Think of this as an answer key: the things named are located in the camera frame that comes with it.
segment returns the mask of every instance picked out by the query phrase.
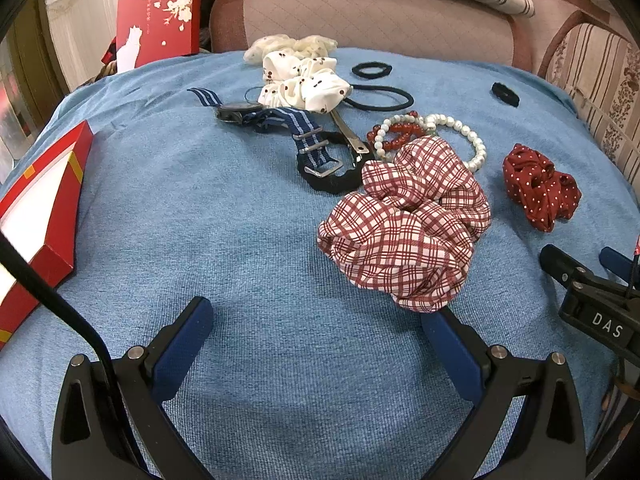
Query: screw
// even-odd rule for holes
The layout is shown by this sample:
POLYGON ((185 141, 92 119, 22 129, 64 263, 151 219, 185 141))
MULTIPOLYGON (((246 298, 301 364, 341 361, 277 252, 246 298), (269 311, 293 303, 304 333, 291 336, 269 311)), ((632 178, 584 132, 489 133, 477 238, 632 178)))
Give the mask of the screw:
POLYGON ((127 350, 127 357, 129 359, 140 359, 145 353, 143 346, 132 346, 127 350))
POLYGON ((84 356, 82 354, 76 354, 71 358, 72 366, 80 366, 84 362, 84 356))
POLYGON ((497 359, 504 359, 505 357, 507 357, 507 349, 501 345, 492 346, 491 355, 497 359))
POLYGON ((563 365, 566 362, 566 359, 560 352, 553 352, 551 354, 551 360, 557 365, 563 365))

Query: red polka dot scrunchie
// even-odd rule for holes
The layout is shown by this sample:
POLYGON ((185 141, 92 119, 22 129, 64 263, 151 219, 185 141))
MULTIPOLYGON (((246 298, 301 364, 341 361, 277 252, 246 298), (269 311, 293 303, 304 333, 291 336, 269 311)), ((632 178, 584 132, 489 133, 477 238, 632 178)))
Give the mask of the red polka dot scrunchie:
POLYGON ((349 193, 318 227, 318 246, 351 283, 434 312, 460 291, 474 242, 491 224, 480 185, 440 137, 367 162, 366 194, 349 193))
POLYGON ((575 179, 556 171, 554 164, 542 153, 516 144, 502 164, 507 194, 521 204, 529 223, 550 233, 556 218, 574 215, 582 194, 575 179))

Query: yellow tape strip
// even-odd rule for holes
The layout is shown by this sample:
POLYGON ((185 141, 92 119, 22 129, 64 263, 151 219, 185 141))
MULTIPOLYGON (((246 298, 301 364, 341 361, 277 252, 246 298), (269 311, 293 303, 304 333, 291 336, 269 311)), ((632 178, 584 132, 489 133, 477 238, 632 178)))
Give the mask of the yellow tape strip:
POLYGON ((0 343, 6 343, 7 341, 9 341, 9 338, 11 336, 11 332, 7 332, 6 330, 2 330, 0 328, 0 343))
POLYGON ((24 173, 22 174, 22 176, 24 176, 26 179, 28 179, 35 172, 36 172, 36 170, 33 168, 33 164, 31 164, 26 170, 24 170, 24 173))
POLYGON ((69 165, 71 166, 71 169, 74 170, 78 182, 82 184, 82 176, 84 173, 82 172, 82 168, 80 167, 80 163, 78 162, 78 158, 74 152, 71 152, 71 155, 69 155, 69 165))

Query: blue bedsheet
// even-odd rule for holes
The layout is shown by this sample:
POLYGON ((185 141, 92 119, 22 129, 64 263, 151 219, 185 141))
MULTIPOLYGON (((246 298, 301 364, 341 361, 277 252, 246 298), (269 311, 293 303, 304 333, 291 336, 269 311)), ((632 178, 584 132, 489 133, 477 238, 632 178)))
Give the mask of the blue bedsheet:
MULTIPOLYGON (((488 160, 477 178, 494 220, 450 307, 489 344, 516 355, 564 352, 590 439, 613 355, 559 319, 563 290, 541 272, 538 253, 556 244, 605 276, 604 245, 631 252, 640 214, 622 175, 567 95, 531 74, 358 49, 340 49, 337 58, 350 81, 357 62, 390 63, 380 84, 407 89, 420 113, 453 115, 484 139, 488 160), (519 94, 519 108, 492 97, 496 81, 519 94), (549 156, 582 191, 574 218, 551 234, 533 230, 506 197, 502 160, 516 142, 549 156)), ((186 91, 204 87, 238 101, 260 77, 233 52, 164 60, 78 89, 12 180, 89 120, 95 139, 79 203, 76 273, 60 293, 115 356, 146 344, 192 296, 211 300, 215 329, 165 406, 217 478, 419 478, 470 409, 436 361, 419 316, 350 285, 316 248, 317 225, 338 198, 299 177, 288 135, 216 122, 186 91)), ((340 112, 361 137, 386 116, 340 112)), ((464 139, 453 131, 444 137, 470 158, 464 139)), ((0 352, 0 414, 47 473, 60 384, 78 352, 91 354, 43 308, 0 352)), ((512 414, 510 427, 514 421, 512 414)))

